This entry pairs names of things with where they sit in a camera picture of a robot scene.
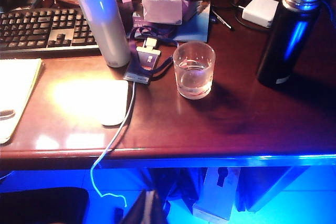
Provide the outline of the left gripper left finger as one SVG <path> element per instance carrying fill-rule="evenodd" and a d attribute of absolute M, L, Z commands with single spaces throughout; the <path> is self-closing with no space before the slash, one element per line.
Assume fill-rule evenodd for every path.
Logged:
<path fill-rule="evenodd" d="M 150 192 L 143 190 L 121 223 L 150 223 Z"/>

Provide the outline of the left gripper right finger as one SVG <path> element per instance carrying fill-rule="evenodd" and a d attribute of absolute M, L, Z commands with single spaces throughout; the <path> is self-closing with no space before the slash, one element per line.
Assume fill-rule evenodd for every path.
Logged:
<path fill-rule="evenodd" d="M 151 191 L 150 223 L 168 224 L 165 211 L 156 190 Z"/>

